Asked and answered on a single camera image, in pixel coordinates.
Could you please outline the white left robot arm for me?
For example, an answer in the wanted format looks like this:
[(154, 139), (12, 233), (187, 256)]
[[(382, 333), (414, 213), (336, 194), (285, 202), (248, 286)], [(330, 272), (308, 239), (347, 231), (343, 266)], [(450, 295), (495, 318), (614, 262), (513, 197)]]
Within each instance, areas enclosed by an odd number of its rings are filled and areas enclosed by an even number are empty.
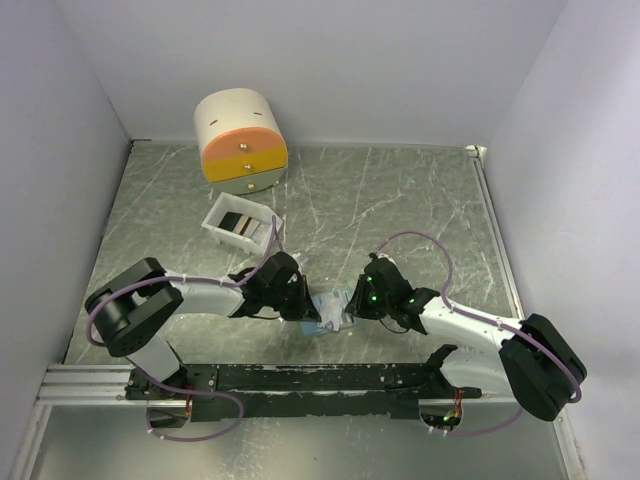
[(184, 392), (187, 375), (179, 355), (159, 334), (165, 323), (186, 314), (257, 318), (265, 308), (278, 320), (321, 320), (306, 277), (285, 252), (222, 278), (171, 273), (148, 257), (86, 299), (87, 339), (112, 357), (127, 359), (150, 377), (155, 392), (173, 399)]

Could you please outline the white card tray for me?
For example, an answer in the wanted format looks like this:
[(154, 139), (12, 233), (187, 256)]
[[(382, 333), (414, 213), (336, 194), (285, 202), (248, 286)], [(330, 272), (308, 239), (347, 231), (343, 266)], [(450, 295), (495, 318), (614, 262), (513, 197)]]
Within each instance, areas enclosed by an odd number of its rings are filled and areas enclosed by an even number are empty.
[(218, 244), (263, 256), (283, 250), (279, 238), (284, 221), (270, 207), (243, 197), (221, 193), (201, 226)]

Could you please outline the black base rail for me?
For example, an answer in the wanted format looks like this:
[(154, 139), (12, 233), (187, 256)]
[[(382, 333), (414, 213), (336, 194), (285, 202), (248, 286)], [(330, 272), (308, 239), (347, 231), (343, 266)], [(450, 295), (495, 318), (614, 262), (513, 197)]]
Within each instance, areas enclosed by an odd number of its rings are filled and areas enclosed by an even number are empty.
[(453, 403), (455, 388), (440, 368), (457, 350), (445, 344), (424, 363), (187, 364), (166, 383), (228, 393), (241, 401), (246, 418), (383, 415), (417, 420), (422, 401)]

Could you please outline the black credit card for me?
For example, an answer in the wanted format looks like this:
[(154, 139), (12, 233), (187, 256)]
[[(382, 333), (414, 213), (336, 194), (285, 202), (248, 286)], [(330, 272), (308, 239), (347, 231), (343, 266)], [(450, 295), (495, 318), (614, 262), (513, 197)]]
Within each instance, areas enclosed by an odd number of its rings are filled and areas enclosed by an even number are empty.
[(241, 218), (242, 215), (240, 213), (228, 211), (221, 219), (218, 227), (226, 231), (234, 232)]

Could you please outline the round mini drawer cabinet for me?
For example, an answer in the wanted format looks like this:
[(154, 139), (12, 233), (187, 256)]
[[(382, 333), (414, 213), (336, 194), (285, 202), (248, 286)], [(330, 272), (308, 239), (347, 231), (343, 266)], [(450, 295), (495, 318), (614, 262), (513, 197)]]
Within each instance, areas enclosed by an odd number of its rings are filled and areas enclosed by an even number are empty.
[(279, 183), (288, 150), (266, 98), (247, 88), (206, 96), (194, 111), (201, 168), (218, 192), (246, 195)]

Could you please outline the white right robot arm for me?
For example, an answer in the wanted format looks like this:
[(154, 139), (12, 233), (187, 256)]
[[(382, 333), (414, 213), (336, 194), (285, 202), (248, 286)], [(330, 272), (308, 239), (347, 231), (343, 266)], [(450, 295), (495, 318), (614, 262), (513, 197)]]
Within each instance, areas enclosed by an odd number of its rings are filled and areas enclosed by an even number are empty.
[(546, 317), (519, 320), (466, 310), (436, 290), (412, 287), (385, 256), (374, 255), (365, 266), (345, 310), (360, 319), (389, 317), (403, 329), (466, 346), (425, 372), (425, 388), (435, 397), (465, 387), (506, 394), (534, 417), (553, 421), (587, 377), (584, 363)]

